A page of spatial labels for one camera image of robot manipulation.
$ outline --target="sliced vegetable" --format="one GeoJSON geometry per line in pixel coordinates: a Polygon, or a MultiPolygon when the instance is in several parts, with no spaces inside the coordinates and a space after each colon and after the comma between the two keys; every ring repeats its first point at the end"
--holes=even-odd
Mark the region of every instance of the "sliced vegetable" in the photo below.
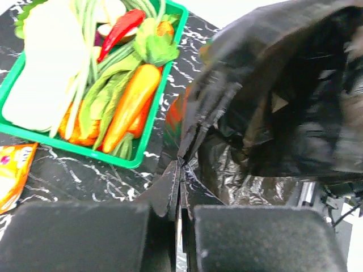
{"type": "Polygon", "coordinates": [[[160,71],[153,65],[140,66],[120,99],[115,116],[103,141],[103,152],[110,153],[124,137],[139,115],[142,107],[154,94],[161,79],[160,71]]]}
{"type": "Polygon", "coordinates": [[[167,32],[163,36],[158,36],[156,21],[147,18],[139,27],[133,44],[135,51],[146,63],[161,67],[179,56],[178,46],[176,42],[172,42],[172,39],[173,36],[167,32]]]}
{"type": "MultiPolygon", "coordinates": [[[[69,109],[67,110],[66,114],[64,115],[64,118],[61,121],[60,127],[59,127],[59,135],[65,139],[65,133],[66,133],[66,127],[68,123],[68,119],[70,116],[71,108],[73,104],[69,106],[69,109]]],[[[100,120],[94,120],[92,123],[92,129],[90,130],[89,135],[86,137],[83,137],[81,135],[81,130],[79,129],[79,123],[78,118],[76,118],[74,130],[72,132],[71,137],[68,139],[68,142],[73,143],[75,145],[81,145],[81,146],[92,146],[98,137],[99,134],[99,126],[100,126],[100,120]]]]}
{"type": "MultiPolygon", "coordinates": [[[[102,24],[97,28],[97,31],[98,33],[100,33],[102,38],[106,38],[111,33],[111,30],[112,26],[110,24],[102,24]]],[[[124,37],[120,39],[118,44],[124,44],[129,42],[132,38],[135,37],[137,30],[137,27],[132,28],[129,32],[125,34],[124,37]]]]}
{"type": "Polygon", "coordinates": [[[117,20],[112,31],[106,37],[98,62],[101,62],[106,54],[120,41],[132,28],[138,27],[145,19],[145,12],[142,10],[131,10],[117,20]]]}
{"type": "Polygon", "coordinates": [[[98,23],[114,25],[125,13],[126,7],[120,0],[102,0],[96,7],[98,23]]]}
{"type": "Polygon", "coordinates": [[[92,85],[84,98],[83,107],[79,111],[79,127],[83,136],[89,134],[89,130],[91,127],[91,122],[89,119],[89,116],[91,114],[90,107],[95,101],[97,94],[105,86],[109,78],[121,71],[133,71],[140,63],[141,59],[139,55],[134,52],[133,54],[128,55],[122,61],[109,67],[95,82],[95,84],[92,85]]]}
{"type": "Polygon", "coordinates": [[[124,78],[119,81],[118,85],[113,90],[111,100],[108,103],[106,110],[103,113],[103,117],[102,117],[101,123],[100,123],[100,134],[98,135],[98,138],[97,138],[95,144],[93,145],[93,150],[100,149],[99,147],[101,146],[103,138],[106,135],[107,129],[112,121],[113,116],[115,115],[117,105],[118,105],[122,95],[125,92],[127,83],[129,82],[129,80],[131,79],[133,74],[134,74],[134,71],[130,71],[130,72],[124,74],[124,78]]]}
{"type": "Polygon", "coordinates": [[[67,111],[71,99],[62,114],[61,103],[72,93],[87,50],[82,28],[65,1],[48,0],[32,8],[23,29],[26,63],[2,113],[14,125],[45,132],[67,111]]]}

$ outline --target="red chili pepper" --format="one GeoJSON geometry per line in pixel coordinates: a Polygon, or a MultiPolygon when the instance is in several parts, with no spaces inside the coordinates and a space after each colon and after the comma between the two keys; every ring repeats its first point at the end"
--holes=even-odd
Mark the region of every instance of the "red chili pepper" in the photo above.
{"type": "Polygon", "coordinates": [[[116,24],[103,42],[101,53],[97,59],[100,63],[108,52],[115,46],[131,29],[138,27],[145,19],[144,11],[135,8],[130,10],[124,16],[118,18],[116,24]]]}

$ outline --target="leafy green vegetable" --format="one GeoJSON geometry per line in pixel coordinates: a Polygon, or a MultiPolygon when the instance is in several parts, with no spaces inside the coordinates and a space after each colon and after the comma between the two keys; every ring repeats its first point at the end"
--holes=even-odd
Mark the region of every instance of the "leafy green vegetable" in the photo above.
{"type": "Polygon", "coordinates": [[[134,135],[132,133],[126,133],[120,143],[111,152],[111,155],[122,158],[125,160],[130,160],[132,156],[132,140],[134,135]]]}
{"type": "Polygon", "coordinates": [[[159,8],[158,16],[156,18],[157,25],[161,22],[161,18],[165,14],[165,11],[166,11],[166,0],[159,0],[159,3],[160,3],[160,8],[159,8]]]}
{"type": "Polygon", "coordinates": [[[172,37],[168,33],[162,37],[156,34],[156,26],[153,18],[144,20],[136,33],[133,45],[146,63],[161,67],[176,59],[179,50],[176,42],[172,43],[172,37]]]}
{"type": "Polygon", "coordinates": [[[106,85],[107,81],[113,75],[122,72],[122,71],[132,71],[141,63],[140,56],[133,52],[128,55],[122,61],[115,63],[110,66],[101,77],[96,80],[96,82],[89,89],[86,94],[81,109],[79,110],[79,128],[81,130],[81,135],[83,137],[89,135],[90,130],[92,128],[92,119],[91,116],[91,105],[96,100],[98,93],[102,90],[102,88],[106,85]]]}
{"type": "Polygon", "coordinates": [[[143,60],[147,59],[146,41],[147,37],[156,35],[157,24],[154,18],[146,18],[140,25],[133,46],[135,51],[142,57],[143,60]]]}
{"type": "Polygon", "coordinates": [[[161,21],[168,21],[173,26],[176,25],[182,16],[180,14],[164,14],[161,21]]]}
{"type": "Polygon", "coordinates": [[[112,93],[111,100],[109,101],[109,103],[106,107],[106,110],[103,113],[103,117],[100,122],[100,133],[97,137],[95,144],[93,145],[93,148],[92,148],[93,150],[96,150],[102,144],[102,141],[106,135],[107,129],[113,119],[113,116],[115,115],[117,105],[119,104],[119,101],[125,92],[126,86],[127,86],[128,82],[130,81],[131,77],[133,76],[134,72],[135,72],[135,69],[126,74],[123,74],[124,77],[115,86],[114,92],[112,93]]]}
{"type": "Polygon", "coordinates": [[[14,23],[14,25],[16,26],[14,31],[16,37],[18,37],[19,39],[24,38],[24,32],[23,32],[24,20],[28,18],[32,8],[36,7],[37,5],[43,4],[46,1],[47,0],[33,0],[32,3],[23,7],[23,13],[20,13],[16,17],[18,21],[14,23]]]}
{"type": "Polygon", "coordinates": [[[165,34],[162,37],[149,36],[146,41],[147,62],[161,67],[169,61],[175,60],[179,56],[176,42],[171,42],[171,37],[165,34]]]}
{"type": "Polygon", "coordinates": [[[124,72],[113,75],[103,89],[97,94],[95,101],[90,106],[90,119],[100,120],[112,97],[118,82],[124,77],[124,72]]]}

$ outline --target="table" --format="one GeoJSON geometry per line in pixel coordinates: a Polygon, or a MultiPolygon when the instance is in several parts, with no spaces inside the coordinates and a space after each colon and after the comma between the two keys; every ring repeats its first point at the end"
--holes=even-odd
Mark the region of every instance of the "table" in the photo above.
{"type": "MultiPolygon", "coordinates": [[[[15,37],[13,26],[22,5],[24,3],[18,3],[0,15],[0,84],[23,50],[23,41],[15,37]]],[[[161,153],[166,112],[200,71],[203,64],[198,57],[198,50],[216,32],[217,27],[190,14],[179,46],[180,56],[174,62],[160,99],[153,132],[140,167],[123,169],[42,144],[37,149],[19,202],[132,201],[148,189],[152,185],[161,153]]],[[[27,141],[0,134],[0,145],[21,143],[27,141]]],[[[0,215],[0,237],[15,212],[16,209],[0,215]]]]}

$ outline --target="green stem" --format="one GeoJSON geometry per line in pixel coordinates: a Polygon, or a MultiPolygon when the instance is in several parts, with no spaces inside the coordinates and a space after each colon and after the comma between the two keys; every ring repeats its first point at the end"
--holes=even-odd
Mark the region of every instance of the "green stem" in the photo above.
{"type": "Polygon", "coordinates": [[[159,9],[158,17],[156,18],[157,25],[161,22],[161,18],[165,14],[165,10],[166,10],[166,1],[160,0],[160,9],[159,9]]]}
{"type": "Polygon", "coordinates": [[[134,135],[127,132],[116,148],[111,152],[113,156],[130,160],[132,155],[132,140],[134,135]]]}

